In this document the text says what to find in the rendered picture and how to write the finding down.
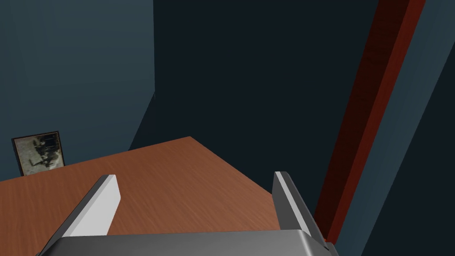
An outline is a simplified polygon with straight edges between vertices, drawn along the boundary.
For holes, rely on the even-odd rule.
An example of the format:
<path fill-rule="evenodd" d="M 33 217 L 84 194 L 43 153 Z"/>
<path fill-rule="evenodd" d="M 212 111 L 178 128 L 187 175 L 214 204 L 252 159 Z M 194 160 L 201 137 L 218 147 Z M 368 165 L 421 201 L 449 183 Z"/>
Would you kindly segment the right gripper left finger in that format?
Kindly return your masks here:
<path fill-rule="evenodd" d="M 55 232 L 67 236 L 105 236 L 120 203 L 115 175 L 102 175 Z"/>

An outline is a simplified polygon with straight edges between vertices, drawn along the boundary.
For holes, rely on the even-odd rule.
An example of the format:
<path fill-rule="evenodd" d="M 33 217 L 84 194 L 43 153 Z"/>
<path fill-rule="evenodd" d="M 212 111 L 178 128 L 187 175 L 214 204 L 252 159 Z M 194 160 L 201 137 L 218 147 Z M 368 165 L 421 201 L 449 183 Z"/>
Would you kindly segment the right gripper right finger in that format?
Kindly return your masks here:
<path fill-rule="evenodd" d="M 323 239 L 318 225 L 287 172 L 274 172 L 272 198 L 282 230 L 300 229 L 313 239 Z"/>

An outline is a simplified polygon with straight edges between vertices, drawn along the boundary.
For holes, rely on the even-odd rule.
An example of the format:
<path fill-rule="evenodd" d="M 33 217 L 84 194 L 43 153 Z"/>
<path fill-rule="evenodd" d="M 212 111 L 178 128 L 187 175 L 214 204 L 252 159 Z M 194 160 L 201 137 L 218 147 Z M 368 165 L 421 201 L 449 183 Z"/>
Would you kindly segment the framed black-and-white picture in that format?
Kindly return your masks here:
<path fill-rule="evenodd" d="M 11 139 L 21 176 L 65 166 L 58 131 Z"/>

